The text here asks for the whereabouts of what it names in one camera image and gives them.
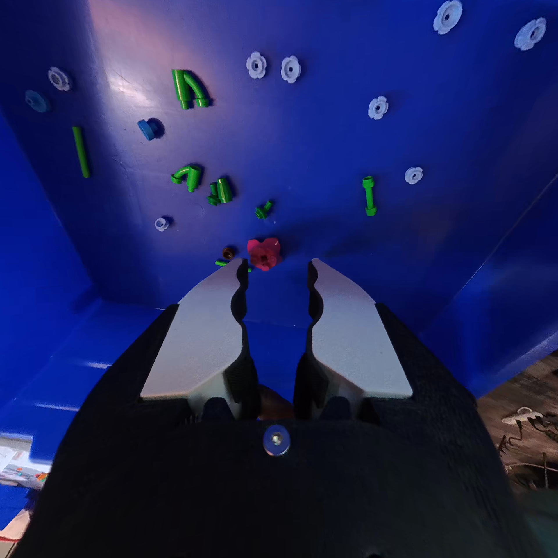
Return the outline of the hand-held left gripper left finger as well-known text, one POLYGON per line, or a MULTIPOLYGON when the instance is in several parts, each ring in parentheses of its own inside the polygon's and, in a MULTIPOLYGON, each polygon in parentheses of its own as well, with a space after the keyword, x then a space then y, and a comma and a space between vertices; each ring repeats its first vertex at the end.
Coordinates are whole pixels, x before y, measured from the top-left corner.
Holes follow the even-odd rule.
POLYGON ((258 378, 243 322, 248 280, 247 260, 236 258, 179 301, 143 401, 185 399, 201 416, 207 401, 222 398, 237 420, 258 415, 258 378))

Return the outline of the scattered green lego stems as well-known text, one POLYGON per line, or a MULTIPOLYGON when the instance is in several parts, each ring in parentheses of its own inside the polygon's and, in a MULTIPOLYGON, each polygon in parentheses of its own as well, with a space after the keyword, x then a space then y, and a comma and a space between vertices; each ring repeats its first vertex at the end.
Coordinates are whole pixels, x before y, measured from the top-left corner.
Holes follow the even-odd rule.
MULTIPOLYGON (((192 73, 183 69, 173 69, 172 79, 181 108, 189 109, 192 101, 200 108, 208 108, 210 105, 209 97, 206 95, 201 82, 199 82, 192 73)), ((89 178, 91 176, 91 171, 87 160, 83 132, 80 127, 73 127, 72 131, 82 176, 84 178, 89 178)), ((177 185, 185 181, 187 190, 189 192, 194 192, 200 184, 201 174, 202 171, 200 167, 190 164, 181 167, 178 171, 173 173, 171 175, 171 181, 177 185)), ((373 217, 377 213, 377 207, 373 201, 373 187, 375 185, 373 177, 365 177, 362 181, 362 185, 366 193, 366 215, 368 217, 373 217)), ((217 182, 211 183, 210 191, 211 194, 207 197, 207 200, 212 206, 229 203, 233 199, 230 184, 225 178, 220 178, 217 182)))

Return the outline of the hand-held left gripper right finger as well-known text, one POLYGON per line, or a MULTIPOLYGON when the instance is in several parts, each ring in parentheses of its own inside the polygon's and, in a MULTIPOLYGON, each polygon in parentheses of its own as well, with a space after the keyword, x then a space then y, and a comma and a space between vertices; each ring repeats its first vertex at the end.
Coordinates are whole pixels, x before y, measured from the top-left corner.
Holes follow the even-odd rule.
POLYGON ((366 400, 410 400, 412 386, 375 300, 317 258, 307 287, 311 323, 296 372, 296 417, 317 418, 337 397, 349 417, 365 415, 366 400))

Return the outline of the small blue lego stud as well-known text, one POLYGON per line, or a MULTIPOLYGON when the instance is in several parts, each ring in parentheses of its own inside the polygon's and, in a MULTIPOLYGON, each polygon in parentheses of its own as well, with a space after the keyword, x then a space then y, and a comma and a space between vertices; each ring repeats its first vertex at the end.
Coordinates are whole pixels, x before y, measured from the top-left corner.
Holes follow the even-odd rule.
POLYGON ((137 126, 145 139, 148 141, 160 139, 165 134, 164 124, 157 118, 139 120, 137 122, 137 126))
POLYGON ((49 100, 39 92, 28 89, 24 92, 24 100, 27 105, 38 113, 47 113, 51 111, 51 104, 49 100))

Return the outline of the blue plastic bin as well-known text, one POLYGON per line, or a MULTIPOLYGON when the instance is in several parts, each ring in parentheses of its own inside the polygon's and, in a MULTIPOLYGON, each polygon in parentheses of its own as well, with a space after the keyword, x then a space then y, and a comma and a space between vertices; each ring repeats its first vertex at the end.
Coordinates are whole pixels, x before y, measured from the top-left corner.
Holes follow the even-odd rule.
POLYGON ((387 304, 477 397, 555 351, 557 1, 461 1, 439 35, 443 3, 1 1, 1 432, 51 460, 101 373, 250 239, 282 247, 278 267, 252 272, 247 325, 261 382, 288 398, 313 258, 387 304), (541 17, 544 37, 517 49, 541 17), (173 69, 208 108, 181 108, 173 69), (149 118, 162 138, 139 130, 149 118), (190 164, 194 192, 171 181, 190 164), (212 206, 220 178, 233 199, 212 206))

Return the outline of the magenta lego flower piece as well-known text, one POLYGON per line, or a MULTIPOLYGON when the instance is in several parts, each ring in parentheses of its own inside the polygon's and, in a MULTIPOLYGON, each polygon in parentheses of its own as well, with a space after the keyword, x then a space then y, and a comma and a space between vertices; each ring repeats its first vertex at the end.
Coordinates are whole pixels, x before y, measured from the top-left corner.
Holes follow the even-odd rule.
POLYGON ((283 261, 278 238, 266 238, 263 241, 250 239, 247 251, 251 265, 262 271, 270 271, 283 261))

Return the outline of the pile of white papers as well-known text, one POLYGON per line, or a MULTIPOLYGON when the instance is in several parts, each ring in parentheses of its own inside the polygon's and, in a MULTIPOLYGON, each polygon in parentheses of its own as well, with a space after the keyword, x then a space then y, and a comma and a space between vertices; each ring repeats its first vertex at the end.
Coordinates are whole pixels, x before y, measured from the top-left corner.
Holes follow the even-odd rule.
POLYGON ((40 491, 51 472, 51 463, 30 459, 30 444, 1 439, 1 484, 40 491))

